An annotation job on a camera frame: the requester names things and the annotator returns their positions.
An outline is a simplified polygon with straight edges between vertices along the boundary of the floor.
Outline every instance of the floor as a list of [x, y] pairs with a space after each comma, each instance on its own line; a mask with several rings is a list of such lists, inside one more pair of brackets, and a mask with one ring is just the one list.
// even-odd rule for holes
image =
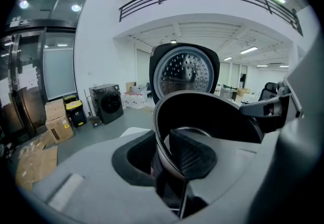
[[[107, 141], [120, 137], [128, 128], [152, 128], [152, 112], [147, 109], [124, 109], [124, 114], [118, 119], [107, 125], [101, 125], [96, 128], [92, 127], [90, 122], [85, 125], [74, 128], [75, 136], [67, 141], [58, 144], [57, 164], [59, 165], [64, 160], [69, 158], [75, 152], [92, 144]], [[12, 175], [15, 176], [18, 165], [19, 151], [32, 140], [20, 145], [12, 156], [12, 163], [8, 162], [8, 168]]]

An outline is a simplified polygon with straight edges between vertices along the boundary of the black washing machine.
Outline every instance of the black washing machine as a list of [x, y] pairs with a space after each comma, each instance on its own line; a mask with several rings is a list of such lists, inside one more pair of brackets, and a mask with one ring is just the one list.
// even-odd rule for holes
[[96, 115], [108, 124], [124, 114], [118, 84], [106, 84], [89, 88]]

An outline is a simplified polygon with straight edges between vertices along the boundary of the metal inner lid with water droplets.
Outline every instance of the metal inner lid with water droplets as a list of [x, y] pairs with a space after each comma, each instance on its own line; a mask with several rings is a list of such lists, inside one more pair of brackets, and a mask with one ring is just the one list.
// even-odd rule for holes
[[195, 47], [181, 46], [161, 58], [153, 79], [159, 99], [168, 93], [181, 90], [210, 92], [214, 69], [203, 51]]

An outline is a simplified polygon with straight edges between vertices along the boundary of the office chair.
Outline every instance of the office chair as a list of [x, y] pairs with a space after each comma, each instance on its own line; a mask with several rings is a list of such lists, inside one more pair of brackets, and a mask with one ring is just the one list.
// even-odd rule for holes
[[260, 100], [266, 100], [277, 96], [277, 84], [266, 83], [264, 89], [261, 91]]

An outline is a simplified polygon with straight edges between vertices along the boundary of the yellow trash bin lid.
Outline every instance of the yellow trash bin lid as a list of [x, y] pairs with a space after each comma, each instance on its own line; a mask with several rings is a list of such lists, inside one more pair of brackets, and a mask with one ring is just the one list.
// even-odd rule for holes
[[80, 100], [76, 100], [65, 105], [66, 110], [75, 109], [80, 106], [82, 106], [82, 102]]

